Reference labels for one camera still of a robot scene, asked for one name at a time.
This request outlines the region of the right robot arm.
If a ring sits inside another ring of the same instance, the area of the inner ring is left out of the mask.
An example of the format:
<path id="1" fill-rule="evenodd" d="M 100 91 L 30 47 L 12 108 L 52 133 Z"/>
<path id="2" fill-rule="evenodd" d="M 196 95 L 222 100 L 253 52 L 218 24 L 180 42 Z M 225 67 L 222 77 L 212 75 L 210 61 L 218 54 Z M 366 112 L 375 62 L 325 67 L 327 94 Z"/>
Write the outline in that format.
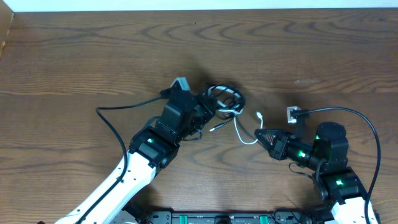
<path id="1" fill-rule="evenodd" d="M 283 129 L 254 132 L 272 158 L 290 159 L 297 166 L 313 171 L 309 178 L 323 203 L 302 212 L 297 223 L 380 223 L 379 215 L 365 201 L 369 193 L 348 166 L 345 127 L 335 122 L 319 124 L 313 144 L 304 141 L 304 132 L 303 123 L 294 132 Z"/>

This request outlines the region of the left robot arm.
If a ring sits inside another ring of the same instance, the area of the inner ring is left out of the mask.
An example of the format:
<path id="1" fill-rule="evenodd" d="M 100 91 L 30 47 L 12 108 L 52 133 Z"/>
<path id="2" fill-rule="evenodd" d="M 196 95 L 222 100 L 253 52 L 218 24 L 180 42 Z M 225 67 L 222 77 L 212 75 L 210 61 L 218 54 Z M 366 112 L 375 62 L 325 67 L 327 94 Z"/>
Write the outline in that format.
<path id="1" fill-rule="evenodd" d="M 204 94 L 179 93 L 167 98 L 154 126 L 143 127 L 112 173 L 59 223 L 111 223 L 124 206 L 176 157 L 180 142 L 199 133 L 215 115 L 217 100 Z"/>

